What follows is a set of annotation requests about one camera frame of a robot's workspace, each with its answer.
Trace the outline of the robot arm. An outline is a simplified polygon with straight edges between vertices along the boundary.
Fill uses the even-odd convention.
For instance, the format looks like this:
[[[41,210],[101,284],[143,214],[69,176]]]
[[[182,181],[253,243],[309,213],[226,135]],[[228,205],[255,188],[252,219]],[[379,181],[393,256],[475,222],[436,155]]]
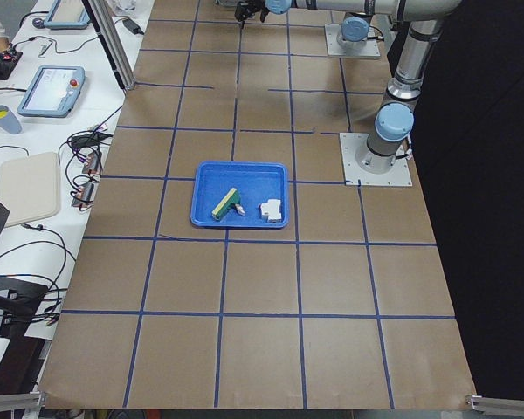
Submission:
[[[239,1],[235,18],[243,23],[259,13],[260,20],[265,21],[270,13],[283,15],[292,8],[343,11],[349,21],[341,25],[343,44],[363,41],[369,31],[368,21],[374,15],[391,16],[398,23],[410,25],[374,128],[356,151],[359,167],[382,175],[394,166],[399,146],[410,135],[425,68],[440,38],[444,19],[459,5],[459,1]]]

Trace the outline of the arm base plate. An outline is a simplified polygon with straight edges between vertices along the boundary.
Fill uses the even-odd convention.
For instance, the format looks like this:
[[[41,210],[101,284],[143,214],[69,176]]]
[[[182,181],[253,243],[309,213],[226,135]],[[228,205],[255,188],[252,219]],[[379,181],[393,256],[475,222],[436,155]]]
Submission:
[[[325,24],[327,54],[333,58],[379,59],[376,33],[370,29],[364,40],[357,42],[345,39],[341,34],[341,24]]]
[[[344,183],[363,187],[411,187],[409,163],[398,154],[378,156],[368,149],[365,133],[340,133]]]

